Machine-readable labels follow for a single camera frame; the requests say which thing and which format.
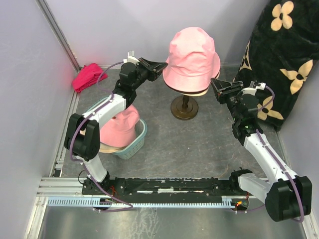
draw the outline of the pink hat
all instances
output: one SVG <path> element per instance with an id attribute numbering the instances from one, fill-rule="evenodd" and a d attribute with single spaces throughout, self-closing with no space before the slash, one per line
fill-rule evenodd
<path id="1" fill-rule="evenodd" d="M 135 125 L 140 115 L 131 105 L 110 119 L 100 130 L 100 141 L 112 147 L 128 146 L 136 139 Z"/>
<path id="2" fill-rule="evenodd" d="M 165 83 L 183 92 L 206 90 L 220 70 L 214 39 L 199 27 L 188 27 L 175 35 L 166 62 Z"/>

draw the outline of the white wall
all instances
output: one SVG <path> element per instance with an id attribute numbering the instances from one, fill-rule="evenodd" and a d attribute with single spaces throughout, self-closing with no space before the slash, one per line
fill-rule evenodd
<path id="1" fill-rule="evenodd" d="M 165 61 L 189 26 L 215 39 L 221 61 L 238 64 L 268 0 L 46 0 L 80 65 L 111 65 L 129 50 Z"/>
<path id="2" fill-rule="evenodd" d="M 287 157 L 294 171 L 313 183 L 312 207 L 319 222 L 319 65 L 304 83 L 289 118 L 280 131 Z"/>
<path id="3" fill-rule="evenodd" d="M 74 76 L 34 0 L 0 8 L 0 238 L 23 238 L 42 176 L 48 176 Z"/>

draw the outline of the black blanket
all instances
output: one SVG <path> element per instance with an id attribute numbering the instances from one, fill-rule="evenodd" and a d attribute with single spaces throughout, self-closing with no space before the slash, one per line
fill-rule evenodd
<path id="1" fill-rule="evenodd" d="M 258 118 L 282 126 L 319 59 L 319 0 L 270 0 L 247 45 L 234 81 L 264 82 L 275 92 Z M 271 99 L 258 91 L 260 108 Z"/>

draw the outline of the folded red towel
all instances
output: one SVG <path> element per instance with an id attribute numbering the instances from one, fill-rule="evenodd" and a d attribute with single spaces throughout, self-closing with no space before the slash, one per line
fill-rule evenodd
<path id="1" fill-rule="evenodd" d="M 99 67 L 96 63 L 91 63 L 88 66 L 84 66 L 80 70 L 79 74 L 72 81 L 74 91 L 81 92 L 85 88 L 95 84 L 102 72 L 102 68 Z M 103 74 L 100 81 L 107 77 L 108 75 L 106 73 Z"/>

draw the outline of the flower pattern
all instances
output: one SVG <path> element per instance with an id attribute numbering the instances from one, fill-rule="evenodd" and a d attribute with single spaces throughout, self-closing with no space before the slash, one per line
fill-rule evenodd
<path id="1" fill-rule="evenodd" d="M 281 7 L 277 4 L 273 9 L 273 17 L 275 18 L 271 23 L 271 29 L 274 31 L 279 31 L 282 26 L 285 29 L 289 29 L 293 26 L 293 19 L 289 14 L 294 10 L 294 3 L 292 1 L 287 1 Z"/>
<path id="2" fill-rule="evenodd" d="M 267 98 L 265 98 L 265 100 L 263 101 L 263 106 L 265 104 L 267 104 L 270 100 L 271 100 L 272 96 L 269 96 Z M 268 116 L 270 117 L 274 117 L 277 118 L 279 120 L 283 120 L 283 116 L 281 115 L 281 113 L 272 110 L 274 103 L 271 102 L 269 105 L 267 105 L 265 108 L 263 108 L 261 111 L 258 112 L 258 118 L 260 118 L 261 120 L 266 120 Z M 257 105 L 258 109 L 260 109 L 262 106 L 261 104 Z"/>
<path id="3" fill-rule="evenodd" d="M 243 60 L 241 62 L 239 71 L 241 71 L 244 68 L 246 68 L 248 70 L 252 70 L 251 66 L 250 66 L 250 62 L 249 62 L 249 45 L 250 45 L 250 41 L 248 42 L 248 45 L 246 46 L 245 55 L 244 55 Z"/>
<path id="4" fill-rule="evenodd" d="M 286 69 L 280 69 L 281 72 L 287 76 L 287 78 L 293 81 L 290 85 L 290 92 L 293 95 L 298 90 L 301 89 L 303 83 L 306 81 L 312 67 L 313 67 L 313 60 L 307 61 L 304 65 L 302 65 L 298 72 L 297 71 L 287 71 Z"/>

